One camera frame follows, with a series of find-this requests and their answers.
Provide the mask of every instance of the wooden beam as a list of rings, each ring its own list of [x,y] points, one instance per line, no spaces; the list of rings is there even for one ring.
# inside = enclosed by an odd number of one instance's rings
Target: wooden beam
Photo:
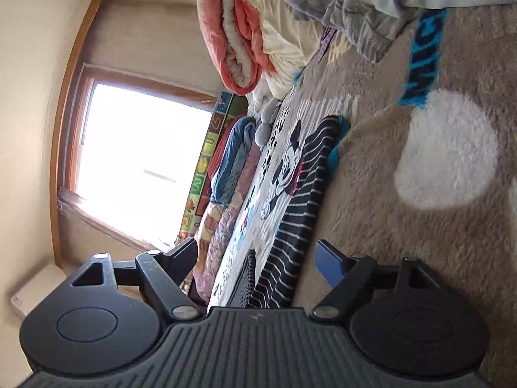
[[[72,51],[68,57],[68,63],[63,76],[63,83],[61,84],[61,91],[59,93],[58,107],[56,110],[56,117],[54,119],[54,131],[52,134],[52,148],[50,151],[50,228],[52,232],[52,246],[54,248],[54,260],[58,267],[63,264],[61,256],[61,243],[59,240],[59,216],[58,216],[58,161],[59,148],[61,143],[61,130],[63,128],[63,115],[70,93],[70,85],[72,82],[74,71],[76,70],[79,56],[83,48],[86,35],[90,30],[97,10],[99,10],[101,0],[91,0],[83,22],[77,32],[76,40],[73,43]]]

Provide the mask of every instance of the ribbed black plastic panel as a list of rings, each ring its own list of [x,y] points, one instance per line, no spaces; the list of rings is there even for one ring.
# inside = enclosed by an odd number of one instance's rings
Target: ribbed black plastic panel
[[[144,361],[96,379],[37,373],[23,388],[487,388],[475,374],[419,382],[365,361],[344,330],[310,321],[302,309],[214,308],[197,323],[175,325]]]

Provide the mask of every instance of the air conditioner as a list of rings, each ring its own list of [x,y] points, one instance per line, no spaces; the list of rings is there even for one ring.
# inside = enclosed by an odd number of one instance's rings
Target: air conditioner
[[[39,303],[56,289],[66,276],[55,264],[48,264],[30,281],[11,297],[11,304],[16,314],[25,318]]]

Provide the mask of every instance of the blue folded blanket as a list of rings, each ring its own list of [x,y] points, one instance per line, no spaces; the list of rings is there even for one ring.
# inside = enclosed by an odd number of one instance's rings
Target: blue folded blanket
[[[224,148],[219,169],[212,179],[212,196],[210,201],[229,205],[237,185],[240,172],[253,143],[255,135],[255,119],[243,117],[235,123]]]

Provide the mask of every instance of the metal screw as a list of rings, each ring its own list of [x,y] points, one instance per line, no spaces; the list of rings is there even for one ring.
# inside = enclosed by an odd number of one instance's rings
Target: metal screw
[[[172,316],[176,319],[182,320],[182,321],[188,321],[191,319],[194,319],[199,315],[199,312],[197,309],[193,306],[189,305],[182,305],[182,306],[176,306],[172,310]]]
[[[320,319],[333,319],[339,315],[339,311],[333,306],[318,306],[313,309],[312,315]]]

